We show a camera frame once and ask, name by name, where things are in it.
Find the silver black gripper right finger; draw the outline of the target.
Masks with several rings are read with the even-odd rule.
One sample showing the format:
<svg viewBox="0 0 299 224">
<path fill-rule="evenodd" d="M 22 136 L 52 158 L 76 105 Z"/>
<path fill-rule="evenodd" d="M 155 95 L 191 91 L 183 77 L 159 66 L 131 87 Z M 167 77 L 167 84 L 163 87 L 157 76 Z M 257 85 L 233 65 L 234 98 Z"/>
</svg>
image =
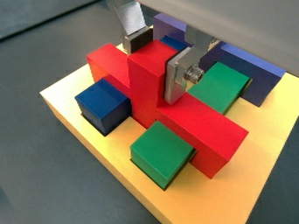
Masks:
<svg viewBox="0 0 299 224">
<path fill-rule="evenodd" d="M 199 67 L 215 38 L 203 31 L 187 26 L 185 40 L 191 46 L 181 50 L 166 63 L 165 100 L 174 104 L 186 93 L 187 83 L 197 84 L 205 71 Z"/>
</svg>

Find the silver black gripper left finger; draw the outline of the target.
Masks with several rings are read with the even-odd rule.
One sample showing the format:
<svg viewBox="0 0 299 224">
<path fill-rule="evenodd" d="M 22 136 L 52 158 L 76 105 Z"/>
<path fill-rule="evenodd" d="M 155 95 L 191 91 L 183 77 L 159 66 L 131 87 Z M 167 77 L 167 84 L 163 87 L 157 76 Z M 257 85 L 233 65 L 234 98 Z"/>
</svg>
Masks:
<svg viewBox="0 0 299 224">
<path fill-rule="evenodd" d="M 154 29 L 146 24 L 142 5 L 135 0 L 107 0 L 107 5 L 123 27 L 124 50 L 132 54 L 154 40 Z"/>
</svg>

